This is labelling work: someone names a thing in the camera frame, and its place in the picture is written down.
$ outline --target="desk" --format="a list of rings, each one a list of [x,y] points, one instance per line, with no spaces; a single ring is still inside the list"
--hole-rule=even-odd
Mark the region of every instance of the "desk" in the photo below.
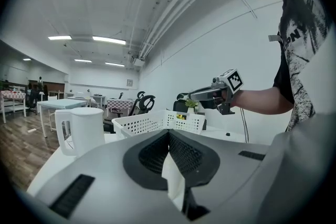
[[[6,123],[5,99],[12,99],[13,113],[15,113],[15,100],[23,100],[23,117],[26,117],[26,94],[23,92],[14,93],[11,91],[0,91],[0,103],[1,103],[2,117],[3,117],[4,123]]]
[[[85,106],[87,104],[86,101],[78,101],[78,100],[69,100],[69,99],[60,99],[60,100],[50,100],[50,101],[41,101],[37,102],[37,112],[40,113],[40,119],[41,119],[41,125],[42,125],[42,131],[44,137],[47,137],[46,131],[44,128],[43,123],[43,109],[73,109],[78,108],[80,106]],[[65,122],[65,131],[67,133],[67,136],[69,136],[69,124],[68,122]]]
[[[98,98],[100,99],[100,107],[102,108],[103,107],[103,99],[105,98],[105,96],[99,96],[99,95],[91,95],[92,98]]]
[[[227,140],[234,142],[242,142],[245,143],[245,137],[242,134],[234,134],[230,132],[230,136],[226,136],[227,132],[216,129],[211,126],[207,126],[206,131],[202,131],[201,135]],[[119,138],[116,134],[105,134],[105,143],[111,143],[114,141],[118,141]],[[59,171],[67,167],[75,160],[75,156],[66,156],[62,153],[60,148],[56,149],[56,151],[52,154],[52,156],[47,160],[41,170],[37,173],[33,181],[30,183],[27,192],[32,196],[35,196],[38,191],[43,187],[45,183],[48,182],[54,175],[56,175]]]
[[[50,96],[51,93],[53,93],[54,96],[55,96],[55,95],[58,95],[58,99],[59,99],[59,95],[60,95],[60,94],[64,94],[63,92],[60,92],[60,91],[49,91],[49,92],[48,92],[49,96]]]
[[[79,101],[86,101],[87,105],[91,107],[91,98],[90,97],[76,97],[76,96],[70,96],[68,99],[71,100],[79,100]]]
[[[64,99],[71,97],[71,96],[75,96],[75,94],[73,92],[66,92],[64,93]]]
[[[107,117],[109,116],[110,109],[127,109],[128,115],[132,106],[133,101],[131,100],[109,99],[107,100]]]
[[[111,143],[117,140],[118,137],[116,134],[105,134],[105,143]],[[64,155],[60,147],[56,149],[56,151],[37,173],[34,180],[30,183],[27,192],[35,196],[49,179],[71,164],[75,159],[75,156]]]

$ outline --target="cable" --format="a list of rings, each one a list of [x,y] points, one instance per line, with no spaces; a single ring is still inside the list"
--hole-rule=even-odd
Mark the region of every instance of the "cable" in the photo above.
[[[248,129],[247,129],[247,123],[246,123],[246,119],[245,119],[245,112],[244,109],[242,109],[243,111],[243,117],[244,117],[244,122],[245,122],[245,127],[246,127],[246,133],[247,133],[247,142],[250,142],[250,137],[248,136]]]
[[[137,21],[138,21],[138,15],[139,15],[139,11],[140,11],[140,7],[141,7],[141,4],[142,4],[142,1],[143,1],[143,0],[140,0],[139,5],[138,5],[138,9],[137,9],[137,13],[136,13],[136,15],[135,15],[135,19],[134,19],[134,23],[133,23],[133,29],[132,29],[132,33],[131,33],[130,47],[129,47],[128,52],[130,52],[130,51],[131,51],[131,48],[132,48],[132,41],[133,41],[134,29],[135,29],[135,26],[136,26]]]
[[[114,35],[112,35],[110,37],[114,37],[114,36],[116,36],[117,34],[120,34],[120,33],[122,33],[122,30],[120,30],[118,33],[116,33],[116,34],[114,34]]]
[[[245,112],[244,109],[240,109],[240,113],[242,114],[242,119],[243,119],[243,125],[244,125],[244,131],[245,131],[245,141],[246,143],[250,142],[250,138],[248,135],[248,129],[247,129],[247,123],[246,123],[246,119],[245,119]]]
[[[244,133],[245,133],[245,143],[247,143],[247,138],[246,138],[246,129],[245,129],[244,118],[243,118],[243,109],[240,109],[240,114],[242,115],[242,117],[241,117],[241,120],[243,121],[243,126],[244,126]]]
[[[68,140],[67,140],[67,143],[68,143],[68,145],[73,149],[73,147],[69,144]]]
[[[39,128],[30,129],[30,130],[28,130],[27,132],[28,132],[28,133],[32,133],[32,132],[34,132],[34,131],[36,131],[37,129],[40,129],[40,128],[42,128],[42,126],[40,126]]]

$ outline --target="person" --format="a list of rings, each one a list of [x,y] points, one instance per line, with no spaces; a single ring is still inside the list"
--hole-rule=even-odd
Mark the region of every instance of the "person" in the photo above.
[[[40,92],[42,92],[42,87],[43,87],[42,77],[39,77],[38,82],[37,82],[37,85],[38,85],[38,90],[39,90]]]
[[[240,90],[232,106],[261,114],[282,114],[293,109],[286,131],[315,114],[299,74],[323,44],[332,24],[320,0],[283,0],[278,36],[281,64],[273,87]]]

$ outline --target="white wall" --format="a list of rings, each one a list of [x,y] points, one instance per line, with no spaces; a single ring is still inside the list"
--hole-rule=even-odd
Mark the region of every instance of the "white wall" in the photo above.
[[[54,68],[46,66],[37,61],[32,61],[28,78],[29,80],[38,80],[39,77],[42,77],[42,81],[65,83],[65,75],[65,73],[60,72]]]
[[[70,71],[69,63],[67,61],[55,57],[53,53],[36,46],[19,31],[13,29],[8,30],[3,27],[0,29],[0,38],[12,48],[22,52],[29,58],[35,59],[64,73],[69,73]]]
[[[167,31],[141,70],[139,90],[156,96],[155,110],[172,109],[176,96],[210,86],[212,77],[237,68],[243,89],[273,85],[280,65],[280,47],[270,43],[281,17],[281,0],[248,0],[255,19],[241,0],[197,0]],[[210,125],[244,133],[238,108],[222,116],[207,110]],[[270,144],[286,129],[290,112],[261,115],[245,112],[250,141]]]
[[[133,86],[127,86],[127,80],[133,80]],[[110,66],[95,66],[90,63],[75,63],[66,78],[66,92],[83,92],[86,95],[101,94],[107,98],[136,98],[139,86],[139,73],[134,70]]]
[[[30,66],[25,56],[1,41],[0,51],[0,80],[27,85]]]

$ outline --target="ceiling light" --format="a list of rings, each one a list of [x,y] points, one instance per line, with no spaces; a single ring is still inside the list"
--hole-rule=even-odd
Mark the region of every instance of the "ceiling light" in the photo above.
[[[70,40],[70,36],[56,36],[56,37],[48,37],[50,40]]]
[[[111,43],[126,45],[126,41],[121,40],[121,39],[114,39],[114,38],[107,38],[107,37],[92,37],[92,38],[96,41],[105,41],[105,42],[111,42]]]
[[[117,66],[117,67],[124,67],[125,65],[120,65],[119,63],[111,63],[111,62],[105,62],[107,65],[111,66]]]
[[[76,62],[92,62],[91,60],[75,59]]]

